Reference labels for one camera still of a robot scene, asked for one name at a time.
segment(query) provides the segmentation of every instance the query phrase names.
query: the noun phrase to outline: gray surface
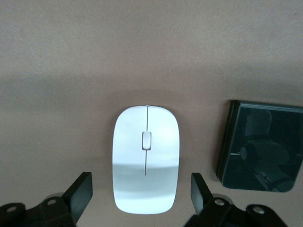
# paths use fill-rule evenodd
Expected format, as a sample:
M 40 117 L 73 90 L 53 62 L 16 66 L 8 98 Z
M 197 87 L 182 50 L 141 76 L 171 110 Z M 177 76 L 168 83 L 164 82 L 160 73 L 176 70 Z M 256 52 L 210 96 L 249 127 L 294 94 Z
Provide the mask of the gray surface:
M 2 0 L 0 204 L 27 207 L 92 171 L 80 227 L 182 226 L 190 173 L 238 207 L 303 223 L 303 172 L 287 193 L 229 190 L 215 177 L 228 100 L 303 106 L 303 1 Z M 115 121 L 158 105 L 180 126 L 178 188 L 160 215 L 126 214 L 112 192 Z

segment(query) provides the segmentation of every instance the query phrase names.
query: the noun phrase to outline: computer mouse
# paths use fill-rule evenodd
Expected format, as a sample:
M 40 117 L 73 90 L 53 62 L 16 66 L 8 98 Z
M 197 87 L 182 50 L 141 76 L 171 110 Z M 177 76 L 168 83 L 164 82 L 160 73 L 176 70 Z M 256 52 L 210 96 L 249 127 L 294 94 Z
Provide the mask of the computer mouse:
M 157 106 L 134 106 L 118 117 L 113 138 L 113 191 L 127 213 L 158 214 L 175 200 L 179 128 L 175 116 Z

